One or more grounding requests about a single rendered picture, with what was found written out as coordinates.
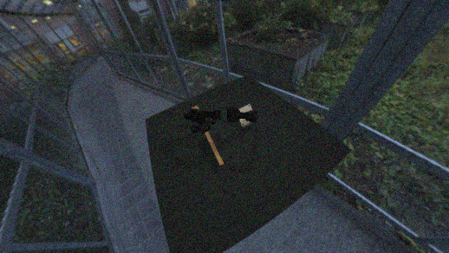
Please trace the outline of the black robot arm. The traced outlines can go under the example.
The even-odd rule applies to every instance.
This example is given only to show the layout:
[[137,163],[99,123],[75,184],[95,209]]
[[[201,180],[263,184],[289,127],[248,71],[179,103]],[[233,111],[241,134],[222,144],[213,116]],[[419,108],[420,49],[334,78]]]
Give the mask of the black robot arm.
[[[222,110],[227,109],[227,121],[220,119]],[[249,122],[257,122],[257,110],[250,110],[246,113],[240,112],[239,109],[235,107],[225,107],[221,110],[214,111],[204,111],[197,110],[197,108],[191,109],[191,111],[185,111],[184,113],[185,119],[191,119],[191,121],[201,121],[203,118],[214,118],[215,120],[222,120],[223,122],[235,122],[240,119],[245,119]],[[210,125],[208,125],[205,121],[204,123],[199,123],[199,128],[202,133],[208,132],[210,130]]]

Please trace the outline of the long wooden board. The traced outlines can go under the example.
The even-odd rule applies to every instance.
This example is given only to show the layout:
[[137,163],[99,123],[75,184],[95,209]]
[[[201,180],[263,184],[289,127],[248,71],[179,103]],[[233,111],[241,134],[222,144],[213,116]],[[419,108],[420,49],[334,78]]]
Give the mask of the long wooden board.
[[207,138],[207,140],[208,140],[208,142],[209,142],[209,144],[210,144],[210,146],[211,146],[211,149],[212,149],[212,151],[213,151],[213,153],[214,153],[214,155],[215,155],[215,157],[216,157],[216,159],[217,159],[217,161],[218,161],[218,163],[219,163],[221,169],[224,169],[224,168],[225,168],[225,163],[224,163],[224,161],[221,159],[221,157],[220,157],[220,155],[219,155],[219,153],[218,153],[218,150],[217,150],[217,148],[215,147],[215,145],[214,145],[214,143],[213,143],[213,141],[212,141],[212,139],[211,139],[210,134],[209,134],[208,132],[205,132],[205,136],[206,136],[206,138]]

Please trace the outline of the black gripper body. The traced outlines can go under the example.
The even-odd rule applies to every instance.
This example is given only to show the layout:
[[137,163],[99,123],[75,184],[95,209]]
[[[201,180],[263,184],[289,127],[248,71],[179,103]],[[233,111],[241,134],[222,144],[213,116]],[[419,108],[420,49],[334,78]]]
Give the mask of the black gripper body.
[[[213,124],[216,124],[216,121],[214,120],[214,118],[208,118],[208,120],[205,120],[205,118],[203,118],[201,121],[197,121],[198,123],[204,123],[204,121],[208,124],[208,125],[210,125],[210,123],[211,123],[211,125],[213,125]],[[192,125],[191,126],[191,131],[192,131],[192,133],[196,133],[197,132],[197,129],[198,130],[200,130],[200,128],[199,128],[199,125]]]

